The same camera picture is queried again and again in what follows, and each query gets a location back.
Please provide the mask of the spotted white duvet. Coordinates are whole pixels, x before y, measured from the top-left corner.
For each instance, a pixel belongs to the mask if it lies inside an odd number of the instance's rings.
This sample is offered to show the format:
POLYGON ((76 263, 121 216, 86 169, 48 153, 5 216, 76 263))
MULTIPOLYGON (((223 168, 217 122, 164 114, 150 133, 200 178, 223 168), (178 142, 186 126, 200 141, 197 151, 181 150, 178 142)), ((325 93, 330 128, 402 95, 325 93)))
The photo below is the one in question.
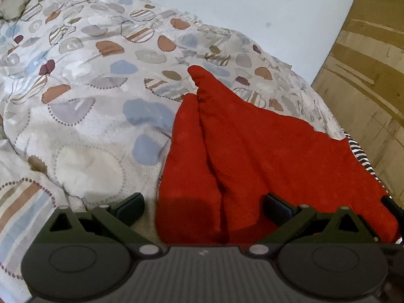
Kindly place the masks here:
POLYGON ((188 74, 202 66, 257 107, 344 132, 288 65, 234 30, 149 0, 31 0, 1 21, 1 300, 26 302, 20 263, 60 205, 135 192, 135 230, 158 241, 158 183, 188 74))

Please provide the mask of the red garment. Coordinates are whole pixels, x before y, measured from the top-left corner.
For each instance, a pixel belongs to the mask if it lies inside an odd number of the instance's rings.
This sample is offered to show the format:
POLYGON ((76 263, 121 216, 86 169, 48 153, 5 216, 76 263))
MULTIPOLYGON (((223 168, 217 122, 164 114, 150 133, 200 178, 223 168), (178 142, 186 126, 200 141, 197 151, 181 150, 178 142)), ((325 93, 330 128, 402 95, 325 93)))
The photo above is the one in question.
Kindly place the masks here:
POLYGON ((156 229, 169 245, 242 245, 276 230, 262 210, 276 194, 323 213, 348 206, 384 243, 399 237, 382 185, 352 153, 306 121, 243 101, 200 66, 175 116, 156 229))

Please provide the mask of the black white striped bedsheet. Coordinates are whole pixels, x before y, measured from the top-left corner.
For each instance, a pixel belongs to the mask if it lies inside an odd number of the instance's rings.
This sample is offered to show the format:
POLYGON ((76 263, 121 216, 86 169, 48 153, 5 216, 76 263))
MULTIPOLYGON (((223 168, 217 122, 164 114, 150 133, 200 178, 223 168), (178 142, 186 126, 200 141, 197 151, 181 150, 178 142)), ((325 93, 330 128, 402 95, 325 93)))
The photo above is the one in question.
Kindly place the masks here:
POLYGON ((372 164, 365 153, 365 151, 362 149, 362 147, 359 145, 357 141, 355 141, 351 135, 346 132, 346 130, 342 130, 343 134, 345 135, 345 138, 348 140, 348 145, 353 153, 355 159, 362 165, 362 167, 383 187, 383 189, 386 191, 387 196, 391 199, 393 199, 393 196, 391 195, 390 191, 388 188, 385 186, 383 181, 377 176, 376 172, 374 171, 374 168, 372 167, 372 164))

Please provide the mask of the plywood wardrobe panel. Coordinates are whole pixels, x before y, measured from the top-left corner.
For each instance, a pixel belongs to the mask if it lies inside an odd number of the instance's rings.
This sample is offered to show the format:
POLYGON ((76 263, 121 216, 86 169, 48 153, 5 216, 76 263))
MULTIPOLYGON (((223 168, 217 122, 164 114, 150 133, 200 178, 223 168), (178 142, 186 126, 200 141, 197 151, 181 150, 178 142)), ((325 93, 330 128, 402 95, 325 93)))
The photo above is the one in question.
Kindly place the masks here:
POLYGON ((354 0, 312 86, 402 205, 403 0, 354 0))

